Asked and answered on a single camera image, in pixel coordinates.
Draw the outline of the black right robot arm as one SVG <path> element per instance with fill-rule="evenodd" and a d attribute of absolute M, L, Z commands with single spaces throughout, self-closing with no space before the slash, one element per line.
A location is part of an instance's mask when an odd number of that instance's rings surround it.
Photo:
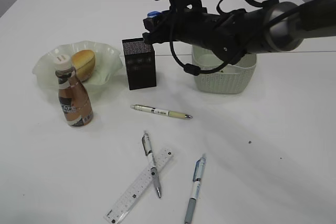
<path fill-rule="evenodd" d="M 306 38 L 335 36 L 335 0 L 302 5 L 271 0 L 252 12 L 209 14 L 205 8 L 166 10 L 143 21 L 147 44 L 180 41 L 210 50 L 234 65 L 246 54 L 296 49 Z"/>

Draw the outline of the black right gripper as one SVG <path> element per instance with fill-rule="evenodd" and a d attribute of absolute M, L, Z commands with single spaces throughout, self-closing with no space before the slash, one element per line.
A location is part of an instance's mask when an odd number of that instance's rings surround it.
<path fill-rule="evenodd" d="M 249 46 L 245 46 L 238 56 L 237 51 L 247 40 L 249 32 L 243 31 L 244 9 L 237 9 L 222 15 L 209 14 L 202 10 L 184 9 L 174 14 L 164 10 L 148 16 L 143 20 L 146 33 L 143 39 L 147 44 L 162 44 L 172 40 L 210 50 L 221 61 L 240 61 L 246 54 L 251 54 Z"/>

